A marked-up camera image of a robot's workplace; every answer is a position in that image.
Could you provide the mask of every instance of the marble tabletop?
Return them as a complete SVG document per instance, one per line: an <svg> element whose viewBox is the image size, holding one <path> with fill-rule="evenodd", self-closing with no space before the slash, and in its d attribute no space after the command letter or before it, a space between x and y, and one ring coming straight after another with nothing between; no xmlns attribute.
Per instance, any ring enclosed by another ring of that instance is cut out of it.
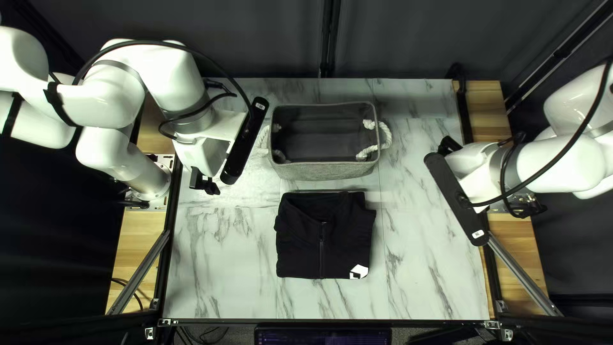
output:
<svg viewBox="0 0 613 345"><path fill-rule="evenodd" d="M164 317L489 318L478 248L423 163L443 136L461 142L450 80L237 81L250 99L263 96L271 109L281 103L370 101L394 140L373 172L357 179L282 180L265 157L252 153L237 183L224 185L216 177L221 195L210 196L189 189L184 171ZM245 109L229 98L216 107ZM275 216L281 195L296 190L366 191L367 207L377 211L366 278L276 276Z"/></svg>

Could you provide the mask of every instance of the black cable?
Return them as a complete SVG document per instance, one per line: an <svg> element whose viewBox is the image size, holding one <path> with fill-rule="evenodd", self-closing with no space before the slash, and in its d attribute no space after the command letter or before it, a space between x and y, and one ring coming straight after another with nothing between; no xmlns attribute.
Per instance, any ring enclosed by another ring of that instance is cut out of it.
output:
<svg viewBox="0 0 613 345"><path fill-rule="evenodd" d="M127 193L130 191L130 189L132 189L132 187L126 187L120 191L117 192L118 195L123 194L123 193Z"/></svg>
<svg viewBox="0 0 613 345"><path fill-rule="evenodd" d="M194 343L192 343L191 339L189 339L187 332L185 331L185 328L179 326L179 330L183 331L183 333L185 333L185 336L187 337L188 341L189 341L189 345L194 345Z"/></svg>
<svg viewBox="0 0 613 345"><path fill-rule="evenodd" d="M117 278L111 278L111 281L116 282L119 285L123 285L124 287L126 286L126 283L118 280ZM140 311L143 311L143 303L140 301L140 298L136 295L136 293L134 293L134 298L136 298L136 301L139 302Z"/></svg>
<svg viewBox="0 0 613 345"><path fill-rule="evenodd" d="M489 199L487 201L482 201L480 203L468 203L467 206L469 207L487 206L491 203L495 203L496 201L500 201L504 198L507 198L511 196L513 193L523 189L527 185L534 182L534 180L536 180L538 177L543 175L547 170L549 170L552 166L558 163L558 161L560 161L560 159L562 159L562 157L564 157L564 155L571 149L571 147L575 144L575 142L579 140L579 137L583 134L583 131L585 130L587 125L590 123L590 120L594 116L596 109L600 105L600 101L602 100L604 91L606 89L607 77L609 75L609 70L611 69L611 62L612 60L608 60L607 63L604 65L603 76L600 80L600 86L598 87L598 93L596 94L596 98L594 99L594 102L592 103L592 106L590 107L590 111L587 112L585 119L577 128L577 131L573 134L573 136L566 143L566 145L558 152L558 154L555 157L553 157L553 159L551 159L549 163L545 164L541 169L539 169L539 171L535 172L532 176L530 176L528 179L526 179L519 185L516 185L515 187L509 189L508 191L502 193L501 195L498 195L495 198Z"/></svg>
<svg viewBox="0 0 613 345"><path fill-rule="evenodd" d="M485 330L486 330L488 333L490 333L490 334L491 334L491 335L494 337L494 339L498 339L498 336L496 335L496 333L494 333L494 331L493 331L493 330L491 330L491 329L489 329L489 328L486 328Z"/></svg>
<svg viewBox="0 0 613 345"><path fill-rule="evenodd" d="M504 174L506 172L506 166L508 165L509 160L513 156L513 153L515 152L519 144L521 144L525 138L526 138L526 133L524 132L519 132L516 135L514 135L513 136L513 146L509 149L509 152L507 152L506 155L504 155L502 159L502 164L500 165L500 192L502 192L502 194L506 192L506 186L504 184ZM508 198L503 198L502 201L504 203L504 206L506 207L506 210L509 211L509 213L513 217L525 218L525 217L519 216L518 214L515 213L515 211L511 209L511 204L509 203Z"/></svg>
<svg viewBox="0 0 613 345"><path fill-rule="evenodd" d="M207 333L211 333L212 331L210 331L210 332L206 332L206 333L201 334L201 335L199 336L199 338L200 338L200 340L202 340L202 342L203 342L205 345L213 345L213 344L217 344L218 342L220 342L220 341L221 341L221 340L222 340L222 339L223 339L223 338L226 336L226 334L228 333L228 331L229 331L229 330L230 330L230 327L226 327L226 330L224 331L224 334L222 334L222 335L221 335L219 338L217 338L217 339L216 339L216 340L214 340L214 341L210 341L210 342L209 342L209 341L206 341L206 340L202 339L202 336L203 336L203 335L205 335L205 334L207 334Z"/></svg>
<svg viewBox="0 0 613 345"><path fill-rule="evenodd" d="M54 82L61 84L62 82L59 81L59 79L55 76L55 74L53 72L49 72L49 76L51 77L51 79L53 79Z"/></svg>
<svg viewBox="0 0 613 345"><path fill-rule="evenodd" d="M211 330L204 331L204 333L202 333L200 336L203 336L203 335L205 335L205 334L209 334L209 333L211 333L211 332L213 332L213 331L216 331L217 329L219 329L219 327L213 327L213 329L211 329ZM185 335L186 335L186 336L188 336L188 338L192 339L192 340L193 340L193 341L195 341L196 343L198 343L198 344L200 344L200 345L207 345L206 343L203 343L203 342L202 342L202 339L198 339L198 338L196 338L196 336L194 336L194 335L191 333L191 331L189 331L189 329L188 329L188 328L184 328L184 329L183 329L183 332L185 333Z"/></svg>
<svg viewBox="0 0 613 345"><path fill-rule="evenodd" d="M177 329L175 327L169 328L170 330L168 331L168 333L164 334L164 338L162 339L162 345L172 345L175 343L175 332Z"/></svg>
<svg viewBox="0 0 613 345"><path fill-rule="evenodd" d="M216 101L218 101L218 100L220 100L220 99L222 99L224 97L236 97L236 96L237 95L235 93L232 93L232 92L220 93L219 95L209 99L208 102L206 102L202 107L199 107L196 110L188 112L187 114L178 115L178 116L175 116L175 117L172 117L172 118L169 118L167 120L162 121L162 123L160 123L159 126L158 126L158 132L161 135L163 135L163 136L165 136L167 138L170 138L170 139L173 139L173 140L177 140L178 138L176 136L174 136L174 135L164 131L164 129L163 129L164 125L166 125L167 123L170 123L170 122L182 120L184 118L192 117L192 116L198 114L199 112L202 112L202 111L208 109L213 103L215 103Z"/></svg>
<svg viewBox="0 0 613 345"><path fill-rule="evenodd" d="M136 200L118 200L117 205L124 207L140 207L141 209L149 208L149 201L136 201Z"/></svg>
<svg viewBox="0 0 613 345"><path fill-rule="evenodd" d="M161 41L150 40L150 39L139 39L139 40L134 40L134 41L126 41L126 42L120 42L120 43L117 43L117 44L113 44L113 45L111 45L109 47L106 47L106 48L102 49L101 51L97 52L92 58L90 58L85 63L85 65L81 68L81 70L79 70L79 72L75 76L75 79L72 81L72 84L73 85L78 85L79 81L85 76L87 71L89 71L91 66L94 64L94 62L96 62L96 60L98 60L100 57L104 56L108 52L111 52L111 51L119 49L119 48L128 47L130 45L159 45L161 47L175 48L175 49L182 50L184 52L188 52L188 53L190 53L190 54L192 54L192 55L194 55L194 56L196 56L196 57L198 57L200 59L208 61L211 65L213 65L213 67L223 77L227 78L228 81L236 88L236 90L238 91L240 96L243 98L243 100L245 102L245 105L247 106L247 113L249 114L249 119L253 118L253 110L251 108L251 102L249 102L249 98L247 98L247 95L243 91L243 88L240 87L240 85L236 82L236 80L234 80L234 78L232 78L226 72L225 69L223 69L218 63L216 63L210 57L204 55L203 53L198 52L197 50L185 47L184 45L180 45L180 44L161 42Z"/></svg>
<svg viewBox="0 0 613 345"><path fill-rule="evenodd" d="M209 88L209 87L220 88L224 90L225 92L232 93L222 82L218 82L217 80L208 80L207 78L203 78L203 79L205 79L204 86L206 88Z"/></svg>
<svg viewBox="0 0 613 345"><path fill-rule="evenodd" d="M187 342L185 341L185 339L183 339L183 336L181 335L181 332L179 332L177 330L177 334L179 335L179 338L181 338L181 341L183 342L184 345L188 345Z"/></svg>
<svg viewBox="0 0 613 345"><path fill-rule="evenodd" d="M121 344L120 345L124 345L126 343L127 339L128 339L128 333L126 332L126 334L123 335L123 339L121 340Z"/></svg>

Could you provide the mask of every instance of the black jacket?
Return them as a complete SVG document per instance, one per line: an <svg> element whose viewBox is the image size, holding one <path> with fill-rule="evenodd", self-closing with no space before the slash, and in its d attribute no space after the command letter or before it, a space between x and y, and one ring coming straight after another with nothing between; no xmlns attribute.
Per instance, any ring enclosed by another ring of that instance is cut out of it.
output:
<svg viewBox="0 0 613 345"><path fill-rule="evenodd" d="M363 278L375 217L364 192L285 193L275 220L276 275Z"/></svg>

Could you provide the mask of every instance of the table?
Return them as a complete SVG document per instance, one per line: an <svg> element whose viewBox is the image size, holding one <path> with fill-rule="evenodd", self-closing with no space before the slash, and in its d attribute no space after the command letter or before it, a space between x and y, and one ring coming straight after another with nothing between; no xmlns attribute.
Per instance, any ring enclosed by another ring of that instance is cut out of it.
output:
<svg viewBox="0 0 613 345"><path fill-rule="evenodd" d="M170 152L172 145L170 141L157 134L157 123L161 115L149 100L139 136L139 147L144 152ZM469 82L468 83L468 105L471 113L471 122L477 141L493 141L506 138L509 133L508 122L504 113L504 104L498 82ZM531 230L530 221L515 221L514 218L504 218L496 215L490 226L492 231L503 242L515 258L528 271L532 278L544 288L544 279L538 252ZM163 217L150 217L140 212L127 212L124 216L120 246L118 248L117 260L115 263L114 276L129 279L135 267L140 263L145 253L150 247L148 241L153 243L155 237L163 228ZM503 297L509 308L514 313L526 314L538 311L538 308L530 301L514 277L510 276L506 268L499 266L501 288ZM140 289L148 296L152 295L154 286L154 274L148 274ZM112 291L109 298L109 305L113 302L113 296L120 290L120 286L111 285ZM491 302L489 304L490 315L492 314ZM137 310L137 305L132 299L126 309L128 311Z"/></svg>
<svg viewBox="0 0 613 345"><path fill-rule="evenodd" d="M221 195L183 176L163 316L171 319L488 319L479 250L466 239L423 164L440 140L461 142L450 80L249 79L250 98L276 104L369 101L393 135L375 170L321 182L280 179L251 155ZM239 110L226 98L220 109ZM377 210L364 280L278 278L273 229L292 190L366 190Z"/></svg>

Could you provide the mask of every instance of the white rope handle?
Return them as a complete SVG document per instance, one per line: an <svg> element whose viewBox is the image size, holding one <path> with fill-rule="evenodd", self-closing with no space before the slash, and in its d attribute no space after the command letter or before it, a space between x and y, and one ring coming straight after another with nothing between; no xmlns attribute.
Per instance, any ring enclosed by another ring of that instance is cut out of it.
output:
<svg viewBox="0 0 613 345"><path fill-rule="evenodd" d="M363 120L362 123L364 127L368 130L373 130L376 126L375 121L373 120ZM381 121L378 121L379 128L385 134L385 142L381 144L381 150L387 149L392 145L392 132L389 130L389 127ZM377 145L368 146L366 149L363 149L356 155L357 161L365 161L368 158L368 154L374 151L377 151L379 147Z"/></svg>
<svg viewBox="0 0 613 345"><path fill-rule="evenodd" d="M277 133L281 130L281 125L274 123L272 130ZM256 142L253 144L253 154L259 157L264 157L268 154L268 135L270 134L270 125L262 128L260 134L257 135Z"/></svg>

